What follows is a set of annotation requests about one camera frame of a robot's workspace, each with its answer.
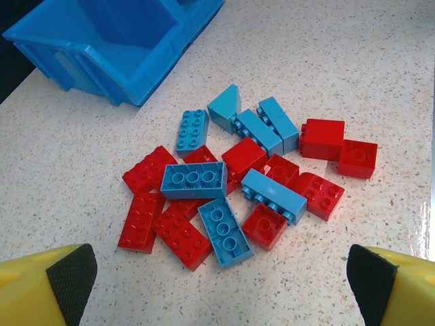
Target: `speckled white surface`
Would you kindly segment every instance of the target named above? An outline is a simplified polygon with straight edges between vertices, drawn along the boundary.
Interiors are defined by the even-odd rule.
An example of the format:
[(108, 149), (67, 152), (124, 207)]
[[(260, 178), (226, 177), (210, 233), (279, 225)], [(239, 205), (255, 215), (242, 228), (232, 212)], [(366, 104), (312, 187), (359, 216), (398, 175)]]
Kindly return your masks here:
[[(63, 92), (33, 72), (0, 105), (0, 260), (91, 243), (99, 272), (83, 325), (361, 325), (349, 247), (428, 255), (434, 8), (228, 0), (139, 110)], [(122, 174), (157, 145), (174, 153), (183, 110), (205, 108), (230, 83), (244, 109), (275, 96), (298, 127), (345, 120), (347, 138), (379, 144), (373, 178), (286, 156), (345, 196), (328, 223), (307, 214), (273, 251), (254, 245), (229, 270), (212, 255), (191, 272), (161, 240), (152, 255), (117, 250), (132, 198)], [(210, 124), (215, 155), (237, 141)], [(254, 207), (240, 192), (230, 203), (239, 221)]]

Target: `plastic storage bin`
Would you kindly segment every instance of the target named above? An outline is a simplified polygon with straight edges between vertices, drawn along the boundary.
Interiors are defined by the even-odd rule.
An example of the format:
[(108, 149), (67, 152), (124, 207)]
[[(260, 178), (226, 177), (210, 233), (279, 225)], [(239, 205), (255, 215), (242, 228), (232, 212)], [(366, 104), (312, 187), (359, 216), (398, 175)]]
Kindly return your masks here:
[(4, 32), (64, 89), (142, 105), (224, 0), (45, 0)]

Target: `pile of lego bricks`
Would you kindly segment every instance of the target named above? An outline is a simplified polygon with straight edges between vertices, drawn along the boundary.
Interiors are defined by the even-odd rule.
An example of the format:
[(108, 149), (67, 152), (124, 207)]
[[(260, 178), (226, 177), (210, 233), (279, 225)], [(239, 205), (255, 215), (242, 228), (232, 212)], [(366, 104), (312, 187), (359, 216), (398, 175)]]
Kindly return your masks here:
[[(308, 119), (299, 135), (273, 97), (259, 103), (257, 115), (241, 112), (235, 85), (207, 108), (215, 124), (242, 139), (218, 161), (205, 145), (206, 110), (185, 111), (176, 148), (184, 164), (158, 146), (123, 176), (134, 196), (120, 248), (151, 253), (159, 236), (191, 270), (212, 251), (229, 268), (253, 255), (247, 237), (270, 251), (305, 211), (328, 221), (345, 191), (313, 173), (300, 174), (282, 155), (299, 150), (304, 158), (336, 161), (337, 172), (350, 177), (369, 179), (375, 170), (377, 144), (344, 139), (344, 121)], [(227, 200), (237, 188), (258, 203), (242, 226)], [(197, 213), (208, 238), (190, 223)]]

